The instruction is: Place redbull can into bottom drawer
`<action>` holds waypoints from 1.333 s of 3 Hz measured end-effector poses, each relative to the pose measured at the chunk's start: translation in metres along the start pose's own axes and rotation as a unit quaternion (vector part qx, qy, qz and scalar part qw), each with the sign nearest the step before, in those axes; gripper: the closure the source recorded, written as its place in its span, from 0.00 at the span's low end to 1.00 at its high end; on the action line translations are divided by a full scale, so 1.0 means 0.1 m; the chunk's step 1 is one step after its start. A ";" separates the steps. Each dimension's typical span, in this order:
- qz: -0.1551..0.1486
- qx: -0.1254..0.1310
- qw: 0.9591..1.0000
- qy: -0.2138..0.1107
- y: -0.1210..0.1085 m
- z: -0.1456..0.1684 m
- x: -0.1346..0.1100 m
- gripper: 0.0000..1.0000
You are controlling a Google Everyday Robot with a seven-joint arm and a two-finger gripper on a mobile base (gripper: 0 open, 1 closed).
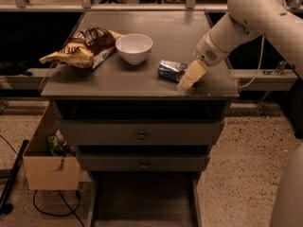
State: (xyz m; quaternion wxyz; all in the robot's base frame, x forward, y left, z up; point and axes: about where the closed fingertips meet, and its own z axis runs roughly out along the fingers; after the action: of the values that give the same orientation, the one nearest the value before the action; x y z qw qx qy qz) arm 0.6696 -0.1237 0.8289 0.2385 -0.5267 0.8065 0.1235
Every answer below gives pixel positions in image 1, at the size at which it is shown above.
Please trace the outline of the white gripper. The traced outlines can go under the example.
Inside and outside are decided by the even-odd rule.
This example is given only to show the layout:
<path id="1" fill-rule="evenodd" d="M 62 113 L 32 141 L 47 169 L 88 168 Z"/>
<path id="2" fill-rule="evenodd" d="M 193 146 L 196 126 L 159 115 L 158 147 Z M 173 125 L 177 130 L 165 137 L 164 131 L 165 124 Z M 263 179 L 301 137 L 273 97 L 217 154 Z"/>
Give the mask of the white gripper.
<path id="1" fill-rule="evenodd" d="M 219 64 L 228 57 L 228 53 L 221 51 L 212 42 L 210 33 L 207 32 L 197 43 L 193 56 L 198 60 L 193 61 L 181 77 L 177 85 L 179 92 L 186 92 L 207 72 L 207 65 L 212 66 Z"/>

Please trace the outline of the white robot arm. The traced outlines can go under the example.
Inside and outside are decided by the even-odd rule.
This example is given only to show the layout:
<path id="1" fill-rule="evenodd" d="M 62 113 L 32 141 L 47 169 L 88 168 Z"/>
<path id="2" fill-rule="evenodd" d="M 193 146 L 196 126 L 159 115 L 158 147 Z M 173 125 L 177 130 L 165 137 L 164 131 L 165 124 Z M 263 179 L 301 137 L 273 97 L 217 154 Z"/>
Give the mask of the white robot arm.
<path id="1" fill-rule="evenodd" d="M 177 89 L 187 91 L 208 66 L 258 36 L 267 39 L 303 78 L 303 21 L 286 9 L 285 0 L 227 0 L 227 13 L 196 45 L 195 60 Z M 282 173 L 270 227 L 303 227 L 303 145 L 296 148 Z"/>

